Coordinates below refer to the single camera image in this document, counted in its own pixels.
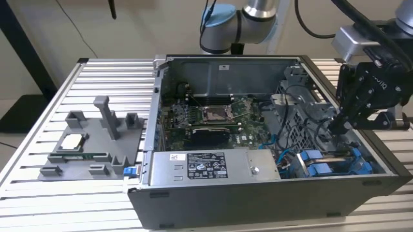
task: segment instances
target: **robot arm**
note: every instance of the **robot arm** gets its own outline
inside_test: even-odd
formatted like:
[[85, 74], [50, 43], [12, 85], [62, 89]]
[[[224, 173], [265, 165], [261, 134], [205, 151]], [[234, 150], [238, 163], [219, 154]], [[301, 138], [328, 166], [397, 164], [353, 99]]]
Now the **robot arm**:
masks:
[[[333, 46], [346, 61], [365, 53], [373, 62], [344, 64], [336, 99], [338, 115], [329, 125], [333, 134], [357, 130], [407, 130], [411, 122], [401, 111], [413, 93], [413, 0], [405, 0], [397, 19], [372, 22], [345, 0], [332, 0], [356, 22], [340, 28]], [[379, 110], [375, 120], [369, 116]]]
[[199, 46], [205, 54], [224, 54], [232, 44], [258, 44], [276, 25], [276, 1], [250, 0], [242, 10], [215, 2], [206, 9]]

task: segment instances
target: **blue cable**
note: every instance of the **blue cable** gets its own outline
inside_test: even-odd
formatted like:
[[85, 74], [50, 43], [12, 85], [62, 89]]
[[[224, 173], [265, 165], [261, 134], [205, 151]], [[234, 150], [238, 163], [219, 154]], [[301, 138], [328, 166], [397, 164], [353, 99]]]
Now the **blue cable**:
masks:
[[273, 134], [273, 135], [272, 135], [272, 142], [261, 144], [260, 147], [258, 147], [258, 149], [264, 149], [264, 146], [273, 145], [273, 144], [276, 143], [276, 140], [277, 140], [277, 137], [276, 137], [276, 135]]
[[285, 156], [285, 154], [288, 153], [289, 150], [290, 150], [290, 149], [286, 149], [286, 150], [282, 151], [282, 153], [281, 153], [281, 155], [280, 155], [280, 158], [278, 158], [278, 160], [277, 160], [277, 164], [281, 163], [282, 158], [284, 158], [284, 156]]

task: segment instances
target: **metal slotted surface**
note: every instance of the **metal slotted surface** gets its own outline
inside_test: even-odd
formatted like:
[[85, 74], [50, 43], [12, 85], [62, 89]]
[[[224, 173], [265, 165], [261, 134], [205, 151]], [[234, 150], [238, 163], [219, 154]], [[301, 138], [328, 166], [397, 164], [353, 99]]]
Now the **metal slotted surface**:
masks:
[[[334, 84], [340, 64], [333, 59], [316, 59], [314, 62]], [[91, 59], [86, 65], [76, 66], [0, 174], [0, 232], [146, 231], [129, 197], [122, 193], [122, 180], [39, 182], [38, 175], [63, 133], [67, 112], [82, 109], [86, 117], [99, 117], [93, 105], [97, 95], [111, 96], [110, 105], [118, 116], [137, 112], [149, 117], [151, 75], [151, 60]], [[413, 172], [412, 129], [377, 131], [377, 134]], [[194, 231], [413, 231], [413, 182], [391, 196], [371, 199], [348, 217], [197, 228]]]

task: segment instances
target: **black cable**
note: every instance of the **black cable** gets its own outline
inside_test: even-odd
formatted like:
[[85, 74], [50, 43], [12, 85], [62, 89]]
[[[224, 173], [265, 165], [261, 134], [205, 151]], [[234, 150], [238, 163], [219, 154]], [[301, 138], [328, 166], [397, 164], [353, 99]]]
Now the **black cable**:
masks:
[[298, 23], [302, 27], [302, 29], [305, 30], [305, 32], [308, 32], [308, 34], [318, 39], [332, 39], [334, 38], [336, 34], [330, 34], [330, 35], [318, 35], [316, 34], [305, 25], [304, 20], [301, 18], [301, 14], [300, 14], [300, 10], [298, 10], [298, 0], [294, 0], [294, 10], [296, 10], [296, 16], [297, 16], [297, 20]]
[[202, 36], [203, 36], [206, 28], [207, 28], [207, 21], [210, 20], [213, 12], [214, 12], [215, 3], [217, 3], [217, 0], [214, 0], [214, 2], [211, 4], [211, 7], [209, 8], [209, 11], [207, 11], [207, 14], [206, 14], [206, 18], [202, 19], [203, 23], [201, 23], [202, 30], [201, 30], [201, 36], [199, 36], [199, 47], [202, 47], [201, 40], [202, 40]]
[[207, 12], [207, 3], [209, 3], [209, 0], [206, 0], [205, 11], [202, 12], [202, 19], [201, 19], [201, 25], [199, 25], [199, 33], [202, 33], [202, 26], [203, 26], [203, 23], [205, 23], [205, 16], [206, 16], [206, 12]]
[[16, 147], [16, 146], [14, 146], [14, 145], [6, 144], [6, 143], [3, 143], [3, 142], [0, 142], [0, 144], [2, 144], [2, 145], [4, 145], [4, 146], [11, 147], [11, 148], [14, 148], [14, 149], [18, 149], [18, 147]]
[[413, 70], [413, 62], [408, 54], [403, 51], [400, 46], [388, 37], [383, 30], [373, 24], [368, 17], [354, 8], [346, 0], [332, 0], [334, 5], [345, 13], [345, 15], [361, 26], [363, 29], [372, 35], [375, 40], [389, 51], [393, 57], [399, 60], [408, 72]]
[[63, 6], [62, 6], [59, 0], [56, 0], [56, 3], [58, 3], [58, 5], [59, 5], [59, 7], [60, 7], [63, 13], [66, 14], [67, 18], [70, 19], [70, 21], [71, 21], [71, 23], [72, 23], [72, 25], [74, 25], [74, 27], [75, 27], [78, 33], [79, 33], [79, 36], [80, 36], [80, 38], [82, 38], [85, 44], [86, 44], [87, 47], [90, 48], [90, 50], [91, 50], [91, 52], [94, 53], [95, 57], [99, 58], [98, 55], [97, 55], [97, 53], [95, 53], [95, 51], [93, 50], [91, 46], [90, 46], [89, 43], [85, 41], [83, 35], [82, 35], [82, 33], [80, 33], [80, 30], [79, 30], [79, 28], [76, 27], [76, 24], [75, 24], [75, 22], [72, 21], [70, 15], [66, 13], [66, 10], [63, 9]]
[[320, 147], [320, 149], [324, 149], [324, 147], [320, 145], [320, 142], [318, 142], [318, 140], [317, 140], [317, 137], [318, 137], [320, 129], [321, 129], [324, 123], [325, 123], [326, 121], [329, 121], [329, 120], [330, 120], [329, 118], [325, 118], [324, 120], [321, 120], [321, 122], [320, 122], [320, 124], [318, 124], [318, 126], [317, 126], [317, 129], [316, 129], [314, 136], [313, 136], [314, 143], [317, 144], [317, 146]]

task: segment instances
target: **floor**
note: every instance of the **floor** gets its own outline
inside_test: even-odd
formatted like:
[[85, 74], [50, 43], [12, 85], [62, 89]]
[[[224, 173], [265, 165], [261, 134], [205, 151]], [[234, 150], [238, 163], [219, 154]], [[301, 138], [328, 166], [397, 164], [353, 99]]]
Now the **floor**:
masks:
[[[0, 118], [15, 104], [16, 100], [0, 100]], [[19, 146], [24, 140], [26, 134], [6, 134], [0, 133], [0, 142], [12, 146]], [[15, 153], [14, 148], [0, 144], [0, 171], [3, 170], [11, 156]]]

